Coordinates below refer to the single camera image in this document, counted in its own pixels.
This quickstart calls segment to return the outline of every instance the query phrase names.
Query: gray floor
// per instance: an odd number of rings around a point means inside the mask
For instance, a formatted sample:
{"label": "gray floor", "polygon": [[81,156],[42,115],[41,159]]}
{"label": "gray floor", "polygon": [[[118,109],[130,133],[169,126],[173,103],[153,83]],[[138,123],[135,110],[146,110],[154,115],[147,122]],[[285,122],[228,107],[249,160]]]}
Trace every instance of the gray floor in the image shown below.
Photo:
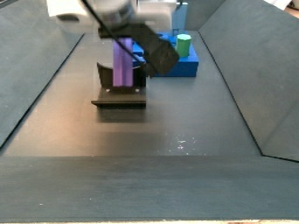
{"label": "gray floor", "polygon": [[86,35],[3,149],[5,156],[258,156],[220,70],[193,33],[197,78],[149,80],[147,108],[99,110],[97,62],[110,66],[111,42]]}
{"label": "gray floor", "polygon": [[111,49],[85,37],[2,149],[2,222],[299,219],[299,166],[260,155],[191,35],[198,77],[151,79],[135,110],[90,103]]}

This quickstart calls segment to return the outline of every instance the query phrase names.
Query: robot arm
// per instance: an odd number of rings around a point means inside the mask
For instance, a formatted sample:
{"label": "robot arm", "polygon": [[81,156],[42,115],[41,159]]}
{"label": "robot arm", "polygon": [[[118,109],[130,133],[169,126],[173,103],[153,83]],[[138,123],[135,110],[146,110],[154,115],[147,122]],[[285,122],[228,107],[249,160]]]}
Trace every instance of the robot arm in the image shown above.
{"label": "robot arm", "polygon": [[[159,39],[155,32],[171,30],[177,0],[94,0],[93,9],[83,2],[87,1],[47,0],[51,18],[73,32],[94,32],[97,28],[102,38],[131,37],[145,48],[147,75],[167,74],[179,55],[171,43]],[[94,18],[102,20],[105,27]]]}
{"label": "robot arm", "polygon": [[[155,32],[173,28],[177,0],[95,0],[93,8],[111,29],[130,21],[145,22]],[[99,25],[81,0],[47,0],[50,17],[71,32],[94,32]]]}

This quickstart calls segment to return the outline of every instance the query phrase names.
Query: blue block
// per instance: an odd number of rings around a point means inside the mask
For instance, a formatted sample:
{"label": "blue block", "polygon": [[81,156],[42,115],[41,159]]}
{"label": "blue block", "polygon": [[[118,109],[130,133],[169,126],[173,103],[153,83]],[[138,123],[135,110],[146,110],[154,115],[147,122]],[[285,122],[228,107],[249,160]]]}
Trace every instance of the blue block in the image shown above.
{"label": "blue block", "polygon": [[[162,38],[169,39],[173,45],[175,45],[175,37],[165,34]],[[137,43],[134,44],[134,54],[139,56],[139,59],[142,61],[146,61],[143,58],[145,50]],[[139,64],[134,60],[134,67],[138,66]],[[169,72],[167,75],[158,74],[157,77],[197,77],[198,66],[200,66],[200,57],[191,45],[190,56],[181,58],[181,60],[178,61],[177,65],[174,66],[173,70]]]}

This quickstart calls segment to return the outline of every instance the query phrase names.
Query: white robot part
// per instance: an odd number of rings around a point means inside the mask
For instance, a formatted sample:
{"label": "white robot part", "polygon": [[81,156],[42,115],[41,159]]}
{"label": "white robot part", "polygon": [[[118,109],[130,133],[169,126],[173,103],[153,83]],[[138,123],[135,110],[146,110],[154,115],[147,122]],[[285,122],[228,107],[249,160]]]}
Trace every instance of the white robot part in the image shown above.
{"label": "white robot part", "polygon": [[169,32],[173,29],[173,14],[177,0],[141,0],[135,18],[142,20],[155,32]]}
{"label": "white robot part", "polygon": [[[114,29],[131,19],[143,21],[155,31],[170,31],[177,0],[90,0],[106,25]],[[71,32],[94,32],[99,28],[81,0],[47,0],[49,12]]]}
{"label": "white robot part", "polygon": [[285,10],[286,6],[292,3],[292,0],[265,0],[273,4],[278,9]]}

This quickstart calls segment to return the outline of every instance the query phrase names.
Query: dark gray surface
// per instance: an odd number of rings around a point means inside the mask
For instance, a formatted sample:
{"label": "dark gray surface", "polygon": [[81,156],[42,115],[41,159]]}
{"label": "dark gray surface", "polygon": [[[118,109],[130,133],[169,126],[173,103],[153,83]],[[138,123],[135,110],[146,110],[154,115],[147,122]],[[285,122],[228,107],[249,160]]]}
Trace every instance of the dark gray surface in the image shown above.
{"label": "dark gray surface", "polygon": [[23,120],[5,156],[258,156],[248,126],[197,31],[197,78],[153,78],[146,109],[105,109],[97,63],[111,66],[111,41],[86,35]]}
{"label": "dark gray surface", "polygon": [[299,20],[229,0],[201,28],[264,153],[299,160]]}
{"label": "dark gray surface", "polygon": [[0,159],[0,221],[299,219],[299,166],[268,157]]}
{"label": "dark gray surface", "polygon": [[146,110],[102,111],[113,48],[86,35],[3,149],[2,222],[299,219],[299,166],[260,156],[191,35],[198,77],[151,79]]}
{"label": "dark gray surface", "polygon": [[185,0],[189,3],[186,29],[198,31],[226,0]]}
{"label": "dark gray surface", "polygon": [[0,9],[0,145],[79,39],[49,19],[46,0]]}

